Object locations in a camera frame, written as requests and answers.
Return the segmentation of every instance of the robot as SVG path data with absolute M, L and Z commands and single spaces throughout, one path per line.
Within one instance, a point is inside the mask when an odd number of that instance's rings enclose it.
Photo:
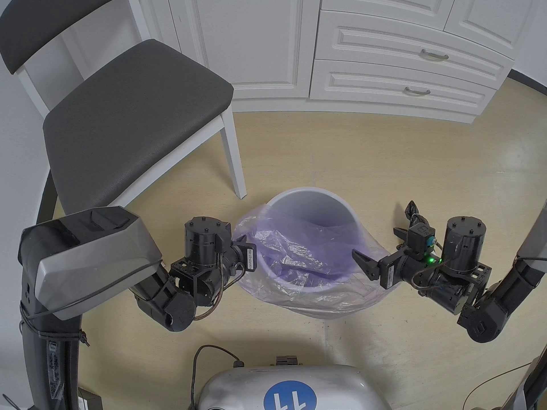
M 547 203 L 507 276 L 486 289 L 488 266 L 479 263 L 486 227 L 473 217 L 448 221 L 442 256 L 434 228 L 410 202 L 404 240 L 379 262 L 353 251 L 359 267 L 384 288 L 405 281 L 453 314 L 477 342 L 496 338 L 511 313 L 547 272 Z M 185 224 L 186 257 L 168 272 L 144 223 L 121 207 L 89 209 L 23 231 L 20 304 L 25 363 L 35 410 L 76 410 L 79 342 L 87 344 L 81 315 L 130 289 L 138 307 L 169 331 L 207 317 L 224 290 L 252 272 L 256 246 L 231 240 L 229 223 L 196 217 Z M 230 276 L 240 275 L 228 283 Z M 210 309 L 195 316 L 196 306 Z M 197 356 L 194 359 L 194 376 Z M 191 410 L 389 410 L 366 373 L 351 366 L 300 366 L 295 357 L 276 366 L 234 370 L 205 386 Z M 547 388 L 547 352 L 535 359 L 503 410 L 533 408 Z

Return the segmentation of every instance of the white logo lettering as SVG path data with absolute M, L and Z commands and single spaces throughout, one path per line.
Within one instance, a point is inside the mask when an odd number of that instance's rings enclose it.
M 293 405 L 294 410 L 302 410 L 306 406 L 305 402 L 302 404 L 298 403 L 298 392 L 296 390 L 293 390 Z
M 289 406 L 281 406 L 281 401 L 279 400 L 279 393 L 274 393 L 275 400 L 275 410 L 288 410 Z

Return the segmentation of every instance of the metal handle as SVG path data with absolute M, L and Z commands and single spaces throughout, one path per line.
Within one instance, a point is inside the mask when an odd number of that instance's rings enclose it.
M 405 87 L 405 92 L 411 92 L 412 94 L 419 94 L 420 96 L 425 96 L 426 94 L 431 94 L 431 90 L 427 90 L 427 91 L 416 91 L 416 90 L 411 90 L 411 89 L 408 88 L 407 86 Z
M 431 53 L 430 51 L 427 51 L 426 49 L 422 49 L 420 52 L 421 55 L 426 55 L 430 58 L 437 58 L 437 59 L 448 59 L 448 55 L 437 55 L 436 53 Z

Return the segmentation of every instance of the chair backrest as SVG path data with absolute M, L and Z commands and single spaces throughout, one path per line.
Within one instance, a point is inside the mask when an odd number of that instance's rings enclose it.
M 67 27 L 111 0 L 11 0 L 0 16 L 0 54 L 14 74 Z

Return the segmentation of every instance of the chair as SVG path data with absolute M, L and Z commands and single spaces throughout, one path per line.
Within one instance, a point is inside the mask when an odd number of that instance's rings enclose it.
M 0 54 L 44 117 L 51 174 L 65 213 L 126 206 L 219 131 L 235 193 L 243 198 L 246 189 L 231 108 L 233 87 L 150 39 L 139 0 L 128 2 L 142 42 L 48 110 L 25 62 L 109 1 L 12 0 L 0 17 Z

